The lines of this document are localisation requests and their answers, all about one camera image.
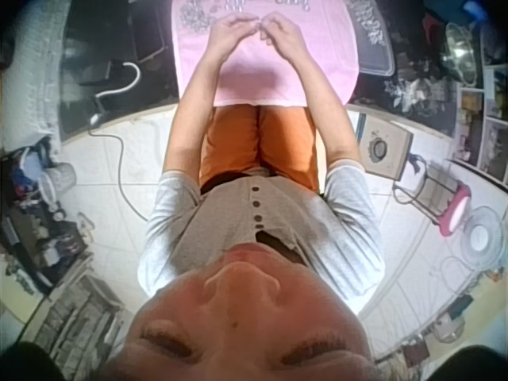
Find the pink cloth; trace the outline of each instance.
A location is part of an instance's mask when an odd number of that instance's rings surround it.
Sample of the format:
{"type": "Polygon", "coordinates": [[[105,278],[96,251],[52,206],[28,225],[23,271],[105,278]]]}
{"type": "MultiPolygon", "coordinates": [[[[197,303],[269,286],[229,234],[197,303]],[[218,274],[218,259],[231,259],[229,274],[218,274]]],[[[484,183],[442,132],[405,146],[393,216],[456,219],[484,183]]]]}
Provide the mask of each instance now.
{"type": "MultiPolygon", "coordinates": [[[[174,0],[171,14],[180,97],[208,41],[207,33],[196,34],[183,26],[180,8],[184,3],[185,0],[174,0]]],[[[351,98],[359,70],[351,19],[341,0],[311,0],[309,3],[310,11],[305,12],[302,6],[277,5],[274,0],[247,0],[244,11],[263,17],[277,10],[296,22],[312,57],[345,104],[351,98]]],[[[202,0],[202,4],[206,12],[217,5],[214,0],[202,0]]],[[[222,7],[213,15],[222,17],[228,13],[222,7]]],[[[296,71],[273,47],[260,40],[259,33],[242,41],[221,70],[214,105],[240,103],[307,106],[296,71]]]]}

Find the orange shorts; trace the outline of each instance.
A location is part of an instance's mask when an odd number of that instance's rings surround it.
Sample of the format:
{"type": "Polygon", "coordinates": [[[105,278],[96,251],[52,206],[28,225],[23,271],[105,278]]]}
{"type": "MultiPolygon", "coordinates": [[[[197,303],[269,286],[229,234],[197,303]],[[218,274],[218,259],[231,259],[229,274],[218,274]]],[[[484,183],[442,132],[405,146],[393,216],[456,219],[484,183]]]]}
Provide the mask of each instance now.
{"type": "Polygon", "coordinates": [[[304,107],[216,107],[203,142],[200,186],[224,172],[268,167],[319,191],[316,128],[304,107]]]}

